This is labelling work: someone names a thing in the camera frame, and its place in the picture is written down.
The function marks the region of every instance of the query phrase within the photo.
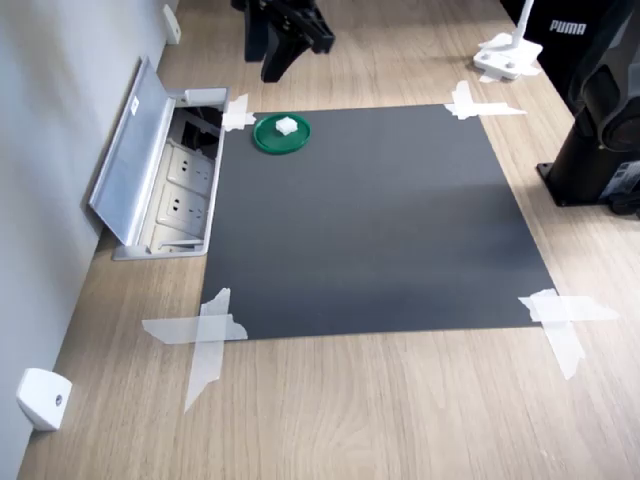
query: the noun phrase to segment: white lamp base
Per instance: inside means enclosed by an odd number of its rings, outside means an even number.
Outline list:
[[[473,57],[473,64],[490,77],[515,80],[520,75],[536,75],[540,72],[532,65],[542,51],[542,45],[522,39],[512,45],[512,36],[499,33],[487,43],[480,44],[480,51]]]

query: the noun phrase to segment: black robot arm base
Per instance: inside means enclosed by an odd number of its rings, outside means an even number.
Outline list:
[[[612,195],[609,197],[609,206],[616,215],[633,215],[640,218],[640,192],[628,195]]]
[[[635,185],[627,181],[624,168],[636,160],[640,160],[639,152],[614,152],[603,147],[589,113],[583,110],[556,161],[541,163],[537,170],[560,207],[608,204],[613,194],[633,193]]]

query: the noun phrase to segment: white cube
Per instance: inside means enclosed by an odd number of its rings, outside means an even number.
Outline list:
[[[284,117],[276,122],[276,129],[283,135],[289,135],[298,130],[298,122],[293,118]]]

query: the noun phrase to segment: open metal lid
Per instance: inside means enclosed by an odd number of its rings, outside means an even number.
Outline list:
[[[124,245],[136,244],[140,236],[174,106],[145,58],[89,198]]]

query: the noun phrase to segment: white wall sensor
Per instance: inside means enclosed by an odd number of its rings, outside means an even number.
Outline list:
[[[57,373],[40,368],[27,368],[16,393],[18,405],[33,428],[58,430],[67,407],[71,382]]]
[[[169,5],[165,5],[162,8],[162,13],[164,15],[164,26],[167,30],[167,43],[169,45],[178,45],[180,43],[180,37],[182,36],[178,19],[171,11]]]

